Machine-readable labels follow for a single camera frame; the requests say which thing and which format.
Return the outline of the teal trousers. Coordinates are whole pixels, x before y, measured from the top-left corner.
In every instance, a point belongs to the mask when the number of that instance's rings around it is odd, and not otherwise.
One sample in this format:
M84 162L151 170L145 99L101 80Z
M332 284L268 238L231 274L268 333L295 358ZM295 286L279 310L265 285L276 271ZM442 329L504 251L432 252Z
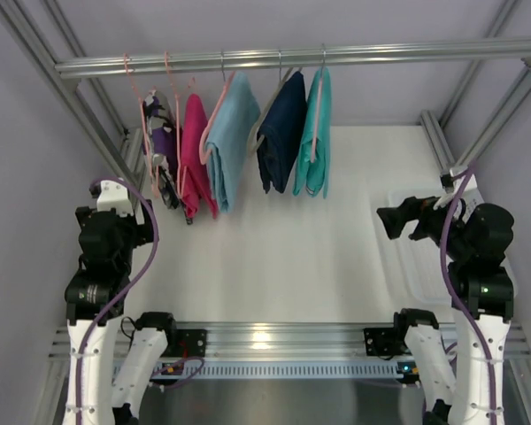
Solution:
M310 197L328 194L330 175L332 115L331 76L326 66L314 75L309 96L304 130L296 158L292 193L306 192Z

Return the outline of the pink hanger with metal hook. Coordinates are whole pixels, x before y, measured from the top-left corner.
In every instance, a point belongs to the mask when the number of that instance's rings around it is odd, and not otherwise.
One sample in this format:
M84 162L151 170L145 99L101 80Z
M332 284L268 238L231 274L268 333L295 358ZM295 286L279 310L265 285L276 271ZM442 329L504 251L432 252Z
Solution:
M320 73L319 73L317 98L316 98L317 102L316 102L314 122L313 122L312 150L311 150L311 159L310 159L311 164L313 164L316 160L316 148L317 148L318 132L319 132L319 116L320 116L320 107L321 107L321 101L322 101L321 99L322 99L322 92L323 92L323 85L324 85L324 73L325 73L326 57L327 57L326 45L322 43L321 47L322 47L322 62L321 62Z

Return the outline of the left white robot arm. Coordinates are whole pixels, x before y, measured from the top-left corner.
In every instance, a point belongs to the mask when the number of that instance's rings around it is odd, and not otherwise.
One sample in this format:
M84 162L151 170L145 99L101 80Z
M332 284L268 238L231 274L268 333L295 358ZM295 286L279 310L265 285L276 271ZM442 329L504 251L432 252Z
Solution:
M70 339L65 424L136 424L158 359L176 341L171 313L147 312L134 320L127 356L118 370L114 350L124 318L121 291L130 283L135 248L154 242L153 214L80 207L79 268L65 290Z

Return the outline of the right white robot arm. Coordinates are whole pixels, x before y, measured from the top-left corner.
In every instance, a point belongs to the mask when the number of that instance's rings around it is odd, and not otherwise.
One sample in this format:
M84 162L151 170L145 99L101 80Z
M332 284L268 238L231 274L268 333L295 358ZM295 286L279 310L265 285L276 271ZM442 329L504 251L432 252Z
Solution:
M425 394L425 424L501 424L503 361L513 317L514 288L503 263L514 218L503 207L480 204L468 219L451 219L437 197L408 197L376 213L391 240L413 221L410 239L430 239L442 256L457 331L451 363L435 314L404 308L394 314L394 352L409 352Z

